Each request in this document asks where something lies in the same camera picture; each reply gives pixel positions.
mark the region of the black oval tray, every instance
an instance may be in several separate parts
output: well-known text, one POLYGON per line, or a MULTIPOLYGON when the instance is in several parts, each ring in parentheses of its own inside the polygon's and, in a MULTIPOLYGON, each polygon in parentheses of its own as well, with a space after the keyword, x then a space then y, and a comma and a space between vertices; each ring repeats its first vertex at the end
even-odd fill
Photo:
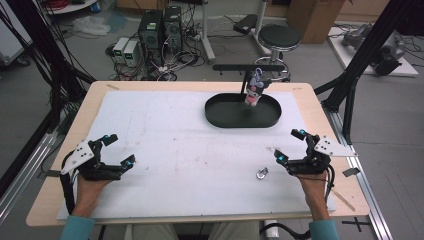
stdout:
POLYGON ((263 94, 255 107, 248 106, 246 94, 220 93, 205 104, 206 119, 220 128, 267 128, 274 126, 281 116, 277 100, 263 94))

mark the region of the table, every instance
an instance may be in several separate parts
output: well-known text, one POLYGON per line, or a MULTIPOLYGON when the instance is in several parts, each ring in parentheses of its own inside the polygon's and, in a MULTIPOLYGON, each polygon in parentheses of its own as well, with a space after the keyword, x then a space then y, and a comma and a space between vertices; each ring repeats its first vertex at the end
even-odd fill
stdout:
MULTIPOLYGON (((239 92, 240 82, 111 82, 100 81, 91 85, 68 135, 65 138, 52 170, 60 170, 60 165, 67 153, 85 139, 90 130, 103 96, 107 91, 234 91, 239 92)), ((327 135, 336 139, 328 120, 316 98, 313 89, 305 83, 275 83, 269 91, 291 92, 300 109, 302 118, 309 132, 327 135)), ((332 158, 332 165, 336 170, 336 187, 333 191, 337 210, 331 216, 365 216, 369 213, 368 204, 362 194, 355 177, 346 178, 342 171, 349 168, 345 158, 332 158)), ((27 217, 29 226, 63 225, 64 221, 57 220, 57 213, 63 201, 63 194, 58 178, 47 177, 31 211, 27 217)), ((195 217, 151 217, 142 219, 113 219, 100 220, 99 224, 126 224, 126 223, 178 223, 178 222, 217 222, 265 220, 281 218, 306 218, 309 214, 255 214, 238 216, 195 216, 195 217)))

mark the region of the computer tower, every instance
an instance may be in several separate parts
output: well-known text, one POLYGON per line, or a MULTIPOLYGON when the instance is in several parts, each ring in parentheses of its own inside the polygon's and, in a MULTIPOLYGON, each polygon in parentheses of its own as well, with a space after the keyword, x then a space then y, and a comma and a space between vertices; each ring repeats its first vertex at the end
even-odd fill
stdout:
POLYGON ((181 7, 168 6, 164 13, 165 39, 168 52, 180 52, 183 50, 181 7))
POLYGON ((138 27, 141 44, 147 49, 161 49, 164 42, 163 14, 161 10, 146 10, 138 27))

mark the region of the black bracket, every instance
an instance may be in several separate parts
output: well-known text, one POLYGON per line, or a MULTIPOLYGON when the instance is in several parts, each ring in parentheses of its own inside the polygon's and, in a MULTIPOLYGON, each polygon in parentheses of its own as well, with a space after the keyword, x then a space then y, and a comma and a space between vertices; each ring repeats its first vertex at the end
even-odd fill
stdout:
POLYGON ((244 72, 243 84, 241 86, 240 94, 243 95, 246 87, 247 80, 249 79, 249 73, 254 72, 256 68, 260 68, 262 71, 281 72, 284 71, 285 67, 280 65, 260 65, 260 64, 216 64, 212 66, 214 71, 219 71, 222 75, 223 71, 238 71, 244 72))

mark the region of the electronic equipment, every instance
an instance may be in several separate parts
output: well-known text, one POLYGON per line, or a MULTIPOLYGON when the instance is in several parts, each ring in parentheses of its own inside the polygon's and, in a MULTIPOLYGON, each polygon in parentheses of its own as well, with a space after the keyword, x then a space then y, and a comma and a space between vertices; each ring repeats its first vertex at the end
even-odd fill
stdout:
POLYGON ((250 30, 255 27, 257 18, 258 16, 256 14, 249 14, 234 24, 233 30, 243 34, 248 34, 250 30))
MULTIPOLYGON (((364 42, 371 31, 372 25, 363 24, 359 29, 348 32, 343 36, 342 45, 353 46, 355 50, 364 42)), ((406 53, 405 42, 396 39, 392 33, 378 53, 371 59, 370 66, 380 76, 386 76, 402 65, 398 60, 406 53)))
POLYGON ((291 135, 299 140, 306 139, 306 156, 303 159, 289 160, 289 157, 279 150, 274 156, 278 164, 286 168, 290 175, 320 174, 330 166, 330 157, 356 157, 357 153, 339 144, 326 136, 321 139, 318 135, 311 135, 305 130, 293 129, 291 135))
POLYGON ((141 52, 137 40, 130 40, 124 50, 125 64, 136 67, 141 60, 141 52))
POLYGON ((146 10, 138 27, 141 44, 147 49, 160 49, 164 42, 164 25, 161 10, 146 10))
POLYGON ((164 14, 165 38, 168 43, 168 52, 180 52, 183 50, 181 7, 169 6, 164 14))
POLYGON ((121 176, 130 170, 135 163, 134 154, 120 162, 120 165, 106 165, 101 161, 100 151, 118 140, 116 134, 104 135, 95 141, 83 141, 77 148, 65 156, 60 172, 60 182, 65 196, 66 208, 69 214, 75 208, 73 178, 76 170, 87 181, 121 180, 121 176))
POLYGON ((113 55, 116 63, 125 64, 124 50, 129 40, 130 39, 127 37, 121 37, 118 43, 113 47, 113 55))

